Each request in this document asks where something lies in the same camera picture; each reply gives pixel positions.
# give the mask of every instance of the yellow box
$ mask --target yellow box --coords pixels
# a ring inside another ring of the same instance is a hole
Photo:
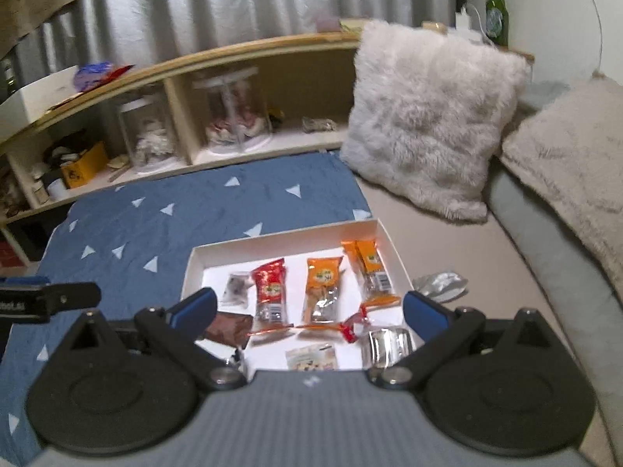
[[[67,185],[70,188],[78,188],[87,184],[97,173],[108,163],[104,142],[100,141],[91,149],[85,152],[80,159],[69,165],[64,165],[60,169]]]

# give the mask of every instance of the curtain fold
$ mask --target curtain fold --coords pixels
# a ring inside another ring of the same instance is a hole
[[[454,0],[76,0],[11,52],[22,84],[71,65],[147,67],[204,49],[315,30],[326,16],[451,24]]]

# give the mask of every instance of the blue blanket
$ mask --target blue blanket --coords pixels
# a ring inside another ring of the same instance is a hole
[[[38,274],[52,283],[94,281],[104,315],[130,318],[180,300],[195,246],[347,221],[368,209],[353,174],[332,153],[137,182],[78,200]],[[27,390],[78,314],[12,328],[0,365],[0,457],[15,465],[40,451],[24,412]]]

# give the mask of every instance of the white cable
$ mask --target white cable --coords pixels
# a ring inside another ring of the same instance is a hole
[[[471,4],[470,2],[467,2],[465,5],[463,5],[463,8],[465,9],[465,7],[469,5],[470,7],[472,7],[472,9],[474,9],[476,11],[476,15],[478,16],[478,24],[480,26],[480,32],[482,33],[482,38],[485,40],[485,42],[487,42],[489,45],[493,45],[495,46],[495,44],[493,43],[493,41],[487,37],[487,34],[485,33],[485,31],[482,29],[482,19],[480,18],[480,12],[478,12],[478,9],[476,8],[476,6],[474,4]]]
[[[597,8],[597,3],[595,0],[591,0],[593,2],[593,7],[595,8],[595,13],[597,15],[597,23],[599,24],[599,63],[597,64],[596,72],[601,70],[601,55],[604,51],[604,31],[601,26],[601,16],[599,15],[599,9]]]

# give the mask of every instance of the white wall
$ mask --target white wall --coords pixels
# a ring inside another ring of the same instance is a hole
[[[486,0],[468,0],[481,15]],[[601,71],[623,84],[623,0],[595,0],[604,30]],[[597,67],[599,28],[591,0],[506,0],[509,45],[537,57],[534,80],[571,82]],[[472,17],[477,28],[477,18]]]

